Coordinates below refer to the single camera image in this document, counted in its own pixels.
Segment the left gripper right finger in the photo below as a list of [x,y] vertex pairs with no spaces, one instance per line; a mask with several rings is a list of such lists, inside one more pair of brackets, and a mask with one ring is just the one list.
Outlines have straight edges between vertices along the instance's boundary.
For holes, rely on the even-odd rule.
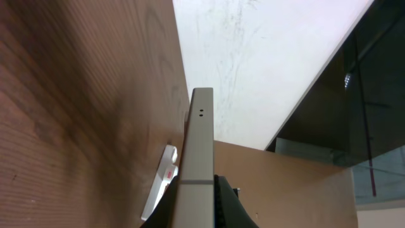
[[224,176],[215,175],[215,227],[258,228]]

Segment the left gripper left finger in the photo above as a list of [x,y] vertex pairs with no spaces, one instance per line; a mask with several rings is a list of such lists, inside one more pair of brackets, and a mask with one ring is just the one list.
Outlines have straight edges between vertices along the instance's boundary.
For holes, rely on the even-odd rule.
[[140,228],[167,228],[171,220],[177,195],[178,176],[174,177],[158,205]]

